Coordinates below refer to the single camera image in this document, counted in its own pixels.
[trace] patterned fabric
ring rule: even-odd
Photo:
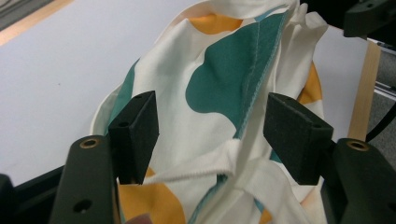
[[[296,185],[269,160],[262,125],[269,91],[323,116],[312,55],[326,28],[294,0],[212,0],[181,12],[92,122],[104,134],[131,97],[156,91],[160,137],[144,185],[119,186],[125,220],[323,222],[311,209],[318,187]]]

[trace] screw hole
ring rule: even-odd
[[[90,138],[79,144],[81,148],[92,148],[98,145],[99,141],[95,138]]]
[[[73,211],[75,213],[80,213],[80,214],[85,214],[88,212],[88,209],[90,209],[92,205],[92,202],[90,200],[82,200],[79,203],[76,203],[76,205],[73,208]]]
[[[388,203],[388,208],[396,213],[396,203]]]
[[[346,143],[349,147],[358,150],[358,151],[368,151],[369,148],[367,145],[364,145],[363,143],[356,142],[356,141],[349,141]]]
[[[127,127],[128,125],[129,125],[129,123],[126,122],[126,121],[119,123],[119,126],[120,126],[121,128]]]

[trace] fabric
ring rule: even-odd
[[[181,12],[134,64],[92,122],[92,133],[104,134],[131,97],[156,91],[160,137],[144,185],[119,186],[126,220],[325,220],[312,206],[319,187],[296,185],[262,136],[270,91],[323,116],[312,56],[327,25],[306,9],[294,0],[205,1]]]

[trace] black cable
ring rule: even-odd
[[[393,107],[388,111],[384,118],[379,121],[379,123],[366,135],[366,142],[370,142],[375,138],[379,133],[384,131],[386,127],[394,120],[396,117],[396,103]]]
[[[0,6],[0,8],[5,7],[6,5],[8,5],[8,3],[10,3],[12,0],[8,0],[5,3],[3,3],[3,5]]]

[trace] orange spot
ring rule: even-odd
[[[264,211],[262,212],[262,217],[260,218],[259,224],[267,224],[271,220],[272,220],[272,217],[271,217],[270,212],[268,212],[267,209],[264,209]]]
[[[302,105],[314,103],[315,101],[322,99],[322,92],[320,87],[320,81],[318,77],[317,68],[314,63],[311,64],[309,70],[308,80],[305,83],[303,90],[300,92],[297,100]]]
[[[195,29],[206,35],[216,35],[224,31],[233,31],[239,28],[242,23],[242,20],[218,14],[189,18],[189,20]]]
[[[154,172],[148,168],[146,176]],[[165,184],[144,186],[119,185],[120,205],[125,220],[149,214],[152,223],[186,223],[183,207]]]

